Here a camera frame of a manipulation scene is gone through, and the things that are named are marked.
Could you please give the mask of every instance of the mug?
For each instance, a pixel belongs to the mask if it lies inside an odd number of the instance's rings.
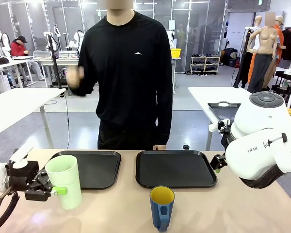
[[[62,208],[71,210],[82,202],[82,194],[79,179],[78,160],[72,155],[62,155],[48,161],[45,165],[54,189],[65,188],[65,195],[58,195]]]
[[[157,186],[150,192],[153,224],[160,232],[167,231],[174,200],[175,194],[168,187]]]

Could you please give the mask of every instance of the man's left hand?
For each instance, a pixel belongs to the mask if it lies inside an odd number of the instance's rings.
[[[166,145],[155,145],[153,150],[166,150]]]

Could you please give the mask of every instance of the hat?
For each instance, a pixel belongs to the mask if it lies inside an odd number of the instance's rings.
[[[279,21],[279,22],[281,22],[282,25],[284,25],[284,19],[283,19],[283,16],[277,16],[277,17],[276,17],[276,21]]]
[[[9,59],[7,59],[6,57],[1,57],[0,58],[0,65],[4,65],[10,63]]]
[[[21,42],[23,42],[23,43],[27,43],[27,41],[26,41],[26,38],[25,37],[23,37],[22,35],[20,35],[19,37],[18,37],[18,40],[20,40]]]

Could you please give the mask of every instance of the blue mug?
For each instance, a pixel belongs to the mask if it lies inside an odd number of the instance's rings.
[[[167,231],[174,200],[175,194],[168,187],[157,186],[150,192],[153,224],[160,232]]]

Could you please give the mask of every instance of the black trousers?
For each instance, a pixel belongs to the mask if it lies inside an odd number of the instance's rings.
[[[253,54],[250,52],[246,52],[243,56],[234,87],[238,87],[240,81],[242,82],[242,88],[246,87],[252,56]]]
[[[124,131],[100,122],[98,150],[153,150],[156,128]]]
[[[249,92],[256,93],[262,90],[264,77],[271,62],[272,62],[271,54],[258,53],[256,55],[251,81],[248,86]]]

